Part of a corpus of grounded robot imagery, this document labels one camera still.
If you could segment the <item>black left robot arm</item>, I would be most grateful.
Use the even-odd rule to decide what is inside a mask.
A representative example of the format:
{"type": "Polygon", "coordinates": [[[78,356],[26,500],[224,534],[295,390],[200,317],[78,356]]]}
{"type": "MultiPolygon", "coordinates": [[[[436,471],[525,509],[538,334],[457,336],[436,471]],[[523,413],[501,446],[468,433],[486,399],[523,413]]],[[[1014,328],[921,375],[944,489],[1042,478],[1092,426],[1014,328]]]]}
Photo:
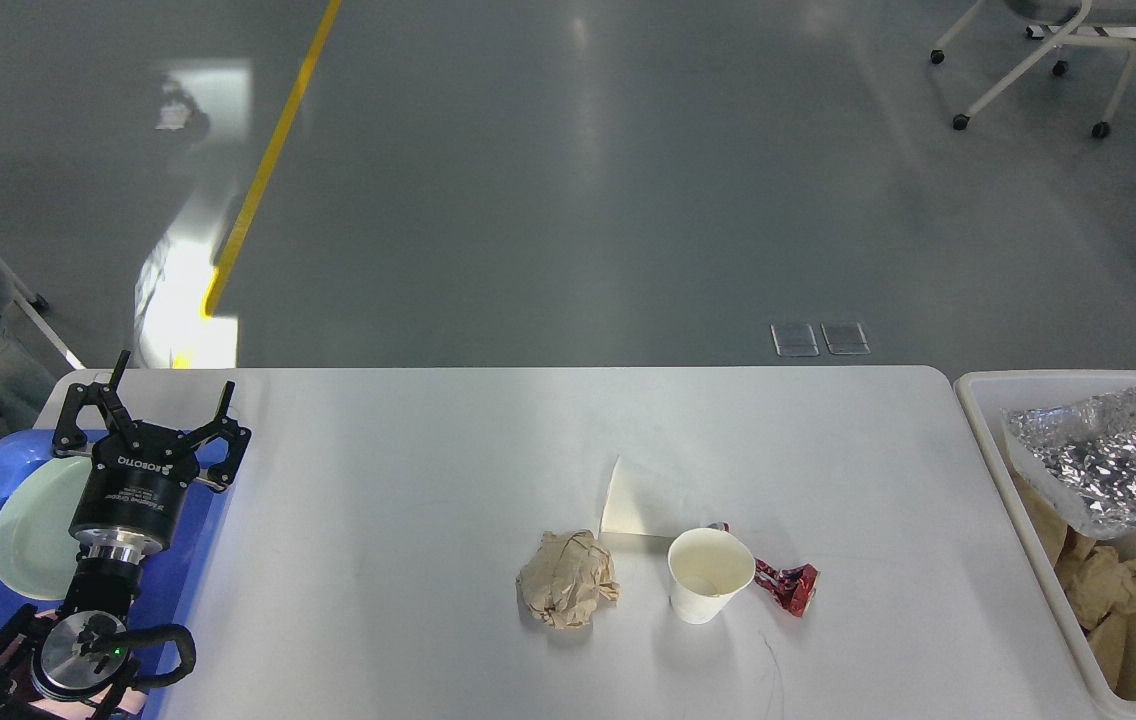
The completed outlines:
{"type": "Polygon", "coordinates": [[[133,418],[119,395],[128,363],[123,351],[106,382],[66,391],[50,452],[87,464],[68,521],[76,556],[56,609],[24,603],[0,628],[0,717],[51,719],[43,700],[110,719],[130,692],[169,687],[197,667],[187,626],[135,626],[132,611],[144,566],[178,534],[189,489],[228,489],[252,433],[229,415],[233,380],[201,427],[133,418]]]}

